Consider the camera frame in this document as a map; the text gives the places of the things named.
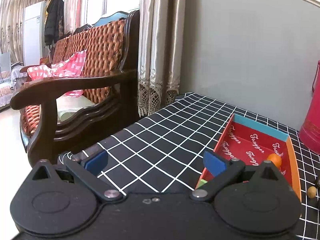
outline chair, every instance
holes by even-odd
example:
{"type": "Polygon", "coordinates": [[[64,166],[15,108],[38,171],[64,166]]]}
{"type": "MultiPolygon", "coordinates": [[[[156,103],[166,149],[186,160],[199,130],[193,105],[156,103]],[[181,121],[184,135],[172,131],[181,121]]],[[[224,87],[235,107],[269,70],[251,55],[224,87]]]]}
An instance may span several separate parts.
{"type": "Polygon", "coordinates": [[[10,105],[21,109],[20,134],[31,166],[40,159],[56,162],[60,153],[81,151],[138,120],[139,20],[137,10],[59,40],[53,63],[86,49],[83,76],[27,82],[13,95],[10,105]],[[78,89],[95,105],[58,122],[56,99],[78,89]]]}

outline black and white checkered tablecloth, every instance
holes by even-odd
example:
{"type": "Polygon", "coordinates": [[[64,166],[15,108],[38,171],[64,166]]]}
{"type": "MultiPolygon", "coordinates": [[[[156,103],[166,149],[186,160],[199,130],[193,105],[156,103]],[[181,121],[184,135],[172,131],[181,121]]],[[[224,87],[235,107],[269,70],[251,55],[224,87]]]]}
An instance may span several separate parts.
{"type": "MultiPolygon", "coordinates": [[[[290,127],[244,109],[195,93],[186,93],[166,108],[82,151],[82,158],[104,149],[108,165],[98,178],[123,194],[193,190],[204,168],[204,149],[213,150],[231,115],[239,114],[282,132],[292,139],[301,191],[302,216],[296,228],[301,239],[319,239],[317,200],[306,189],[320,174],[320,157],[310,151],[290,127]]],[[[63,158],[70,158],[67,153],[63,158]]]]}

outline curtain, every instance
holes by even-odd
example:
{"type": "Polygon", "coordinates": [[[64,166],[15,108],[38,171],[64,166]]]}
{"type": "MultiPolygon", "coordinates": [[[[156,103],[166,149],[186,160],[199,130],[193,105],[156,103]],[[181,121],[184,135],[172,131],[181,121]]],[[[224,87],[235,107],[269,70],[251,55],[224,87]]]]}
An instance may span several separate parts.
{"type": "Polygon", "coordinates": [[[139,115],[171,104],[179,91],[185,0],[140,0],[139,115]]]}
{"type": "Polygon", "coordinates": [[[81,0],[64,0],[64,32],[74,32],[81,25],[81,0]]]}
{"type": "Polygon", "coordinates": [[[10,52],[11,62],[22,62],[22,24],[24,8],[48,0],[1,0],[0,51],[10,52]]]}

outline red thermos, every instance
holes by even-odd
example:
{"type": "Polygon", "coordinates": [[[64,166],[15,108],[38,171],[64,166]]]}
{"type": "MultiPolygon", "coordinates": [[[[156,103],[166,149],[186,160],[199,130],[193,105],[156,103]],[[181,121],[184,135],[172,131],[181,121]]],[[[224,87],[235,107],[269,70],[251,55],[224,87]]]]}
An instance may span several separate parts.
{"type": "Polygon", "coordinates": [[[316,77],[319,73],[319,67],[320,60],[318,61],[316,76],[312,84],[313,98],[311,105],[299,132],[299,137],[303,144],[318,154],[320,154],[320,78],[316,77]]]}

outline red box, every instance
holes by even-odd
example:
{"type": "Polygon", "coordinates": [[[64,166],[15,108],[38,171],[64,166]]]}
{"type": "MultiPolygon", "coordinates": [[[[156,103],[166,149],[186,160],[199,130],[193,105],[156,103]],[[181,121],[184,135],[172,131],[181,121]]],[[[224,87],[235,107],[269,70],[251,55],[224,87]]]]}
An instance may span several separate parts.
{"type": "MultiPolygon", "coordinates": [[[[214,152],[227,160],[238,158],[246,165],[259,165],[270,154],[276,153],[282,159],[280,172],[301,201],[297,159],[288,134],[234,114],[214,148],[214,152]]],[[[212,174],[204,168],[199,181],[201,179],[209,181],[212,178],[212,174]]]]}

